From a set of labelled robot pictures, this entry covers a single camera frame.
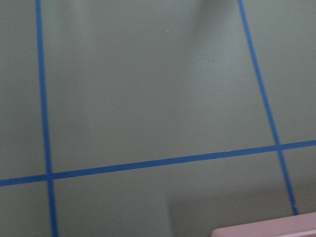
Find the pink plastic bin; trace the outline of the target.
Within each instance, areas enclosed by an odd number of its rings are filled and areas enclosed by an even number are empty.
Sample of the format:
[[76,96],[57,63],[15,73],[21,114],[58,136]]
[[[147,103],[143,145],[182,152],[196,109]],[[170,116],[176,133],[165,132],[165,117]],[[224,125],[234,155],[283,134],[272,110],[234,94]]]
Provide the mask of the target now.
[[307,213],[273,220],[218,228],[212,237],[314,237],[316,214]]

